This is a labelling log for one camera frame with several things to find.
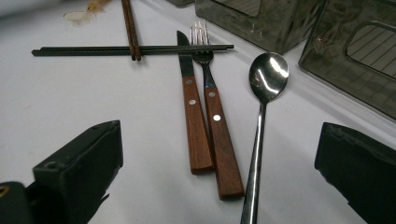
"spoon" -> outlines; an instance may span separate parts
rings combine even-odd
[[[250,66],[250,88],[260,101],[259,123],[254,140],[247,190],[242,210],[241,224],[257,223],[259,207],[260,174],[262,169],[262,141],[264,137],[265,110],[268,103],[282,93],[288,83],[289,68],[282,56],[272,52],[259,55]]]

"fork tines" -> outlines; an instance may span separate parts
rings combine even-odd
[[[190,39],[192,45],[210,45],[209,34],[207,33],[206,21],[204,20],[204,27],[198,21],[190,28]]]

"cutlery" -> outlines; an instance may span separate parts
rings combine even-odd
[[[250,66],[250,88],[260,101],[260,114],[248,172],[247,191],[241,224],[257,223],[266,106],[285,90],[288,77],[288,64],[282,56],[276,53],[267,52],[259,55]]]
[[[141,55],[174,54],[199,50],[227,50],[233,45],[210,46],[139,46]],[[129,47],[43,47],[32,50],[36,57],[43,56],[119,56],[131,55]]]
[[[205,27],[195,24],[191,26],[192,45],[210,45]],[[219,198],[228,200],[243,197],[245,195],[238,163],[233,152],[233,143],[228,131],[226,118],[219,97],[219,90],[211,75],[209,65],[213,60],[213,51],[196,51],[192,58],[202,66],[204,71],[204,96],[206,117],[209,126],[212,151],[216,166],[216,178],[218,182]]]
[[[177,31],[177,45],[190,45],[189,39],[180,31]],[[195,81],[191,54],[180,52],[178,60],[183,82],[190,168],[193,175],[198,175],[213,170],[214,164],[206,132],[204,113]]]
[[[139,43],[137,40],[136,27],[134,25],[134,14],[132,13],[131,0],[121,0],[122,11],[124,14],[126,31],[128,34],[129,50],[131,51],[132,60],[141,60]]]

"wooden chopsticks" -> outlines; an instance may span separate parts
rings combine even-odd
[[[140,61],[141,53],[139,42],[137,41],[137,33],[134,26],[134,15],[132,13],[132,6],[130,0],[121,0],[122,9],[125,19],[126,31],[128,33],[129,50],[131,51],[132,60]]]

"white surface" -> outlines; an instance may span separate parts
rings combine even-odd
[[[83,26],[63,18],[87,2],[0,19],[0,182],[29,185],[31,169],[52,152],[92,125],[119,119],[124,166],[91,224],[239,223],[243,200],[220,201],[214,174],[190,173],[176,55],[144,56],[140,63],[127,56],[32,56],[41,47],[126,46],[120,1]],[[175,45],[176,31],[187,34],[197,20],[193,6],[163,0],[135,0],[133,8],[146,46]],[[208,29],[213,43],[235,45],[216,54],[211,69],[246,185],[259,113],[248,69],[264,50],[211,23]],[[364,223],[314,169],[321,125],[345,125],[396,147],[395,125],[304,74],[297,64],[303,47],[284,55],[288,87],[267,107],[259,223]]]

